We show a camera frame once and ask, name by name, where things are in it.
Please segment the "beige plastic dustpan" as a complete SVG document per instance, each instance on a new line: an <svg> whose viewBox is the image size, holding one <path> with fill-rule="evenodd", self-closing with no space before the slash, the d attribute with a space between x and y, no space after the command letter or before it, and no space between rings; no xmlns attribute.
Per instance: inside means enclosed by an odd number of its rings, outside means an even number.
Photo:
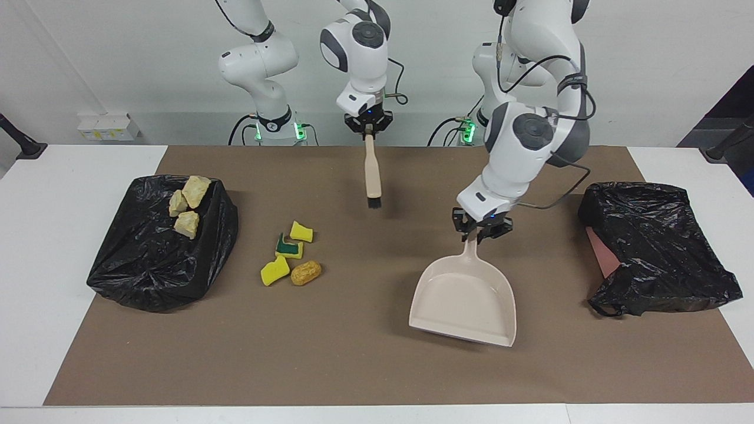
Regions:
<svg viewBox="0 0 754 424"><path fill-rule="evenodd" d="M473 343L511 348L517 307L507 277L478 255L469 236L458 255L431 263L418 279L409 311L413 329Z"/></svg>

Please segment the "yellow sponge with green pad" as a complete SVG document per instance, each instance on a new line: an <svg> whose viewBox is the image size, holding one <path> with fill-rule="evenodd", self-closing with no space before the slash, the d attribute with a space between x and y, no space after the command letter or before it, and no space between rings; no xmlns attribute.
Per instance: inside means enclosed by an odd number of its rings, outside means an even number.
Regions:
<svg viewBox="0 0 754 424"><path fill-rule="evenodd" d="M303 241L288 242L286 241L285 234L280 233L275 247L275 255L277 257L300 260L303 257L303 248Z"/></svg>

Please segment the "brown table mat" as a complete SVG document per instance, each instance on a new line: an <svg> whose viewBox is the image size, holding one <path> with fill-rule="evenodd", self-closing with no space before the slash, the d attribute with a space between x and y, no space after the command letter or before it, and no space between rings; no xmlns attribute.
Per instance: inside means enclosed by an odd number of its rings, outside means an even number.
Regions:
<svg viewBox="0 0 754 424"><path fill-rule="evenodd" d="M412 329L428 264L455 255L455 196L484 148L378 152L384 194L369 209L363 148L170 147L159 174L223 181L237 205L232 254L202 300L170 313L97 296L47 406L750 403L754 368L718 310L609 319L587 305L600 266L577 191L550 210L512 212L514 231L479 255L511 282L514 346ZM315 231L291 271L264 286L280 233Z"/></svg>

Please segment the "dark background panel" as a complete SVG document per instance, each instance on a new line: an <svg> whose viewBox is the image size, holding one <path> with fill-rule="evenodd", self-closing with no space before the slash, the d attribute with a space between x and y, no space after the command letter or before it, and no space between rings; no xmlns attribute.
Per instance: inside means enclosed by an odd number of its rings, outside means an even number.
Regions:
<svg viewBox="0 0 754 424"><path fill-rule="evenodd" d="M682 139L678 147L709 148L722 141L742 121L754 113L754 65L736 81L732 88L701 118ZM730 148L725 163L746 190L754 197L754 137Z"/></svg>

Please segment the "large bin with black bag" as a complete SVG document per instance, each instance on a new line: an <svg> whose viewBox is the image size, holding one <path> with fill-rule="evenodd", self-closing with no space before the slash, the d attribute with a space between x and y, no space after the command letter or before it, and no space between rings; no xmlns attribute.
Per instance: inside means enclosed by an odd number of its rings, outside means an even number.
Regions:
<svg viewBox="0 0 754 424"><path fill-rule="evenodd" d="M87 276L97 294L119 305L166 312L201 300L226 265L238 236L238 209L224 184L210 180L197 208L197 234L173 228L173 193L187 176L132 180Z"/></svg>

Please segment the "pink bin box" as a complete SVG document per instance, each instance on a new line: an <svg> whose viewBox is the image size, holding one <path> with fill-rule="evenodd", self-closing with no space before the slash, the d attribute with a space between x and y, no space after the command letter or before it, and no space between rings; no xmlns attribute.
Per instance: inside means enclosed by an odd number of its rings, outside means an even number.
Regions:
<svg viewBox="0 0 754 424"><path fill-rule="evenodd" d="M620 260L616 255L601 241L592 227L585 228L587 237L595 254L601 273L605 279L620 267Z"/></svg>

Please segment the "white wall socket box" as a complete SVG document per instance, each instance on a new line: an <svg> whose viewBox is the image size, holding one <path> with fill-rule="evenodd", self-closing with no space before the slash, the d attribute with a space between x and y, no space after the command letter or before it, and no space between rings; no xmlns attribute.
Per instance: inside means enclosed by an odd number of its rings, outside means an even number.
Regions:
<svg viewBox="0 0 754 424"><path fill-rule="evenodd" d="M142 135L130 114L78 114L77 131L87 141L135 141Z"/></svg>

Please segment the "black bag on pink bin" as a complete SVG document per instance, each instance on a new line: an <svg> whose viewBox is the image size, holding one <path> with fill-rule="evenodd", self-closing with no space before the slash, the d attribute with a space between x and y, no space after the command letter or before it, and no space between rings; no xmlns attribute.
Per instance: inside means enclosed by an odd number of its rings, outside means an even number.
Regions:
<svg viewBox="0 0 754 424"><path fill-rule="evenodd" d="M593 183L577 215L619 261L588 300L597 314L699 312L743 298L737 277L724 268L700 228L684 188Z"/></svg>

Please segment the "brown bread roll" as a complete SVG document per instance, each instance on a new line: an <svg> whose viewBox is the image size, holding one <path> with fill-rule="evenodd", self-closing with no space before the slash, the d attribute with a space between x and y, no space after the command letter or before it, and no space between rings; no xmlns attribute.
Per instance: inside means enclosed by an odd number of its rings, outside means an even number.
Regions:
<svg viewBox="0 0 754 424"><path fill-rule="evenodd" d="M320 263L311 260L294 267L290 277L295 286L305 286L317 279L322 272L323 269Z"/></svg>

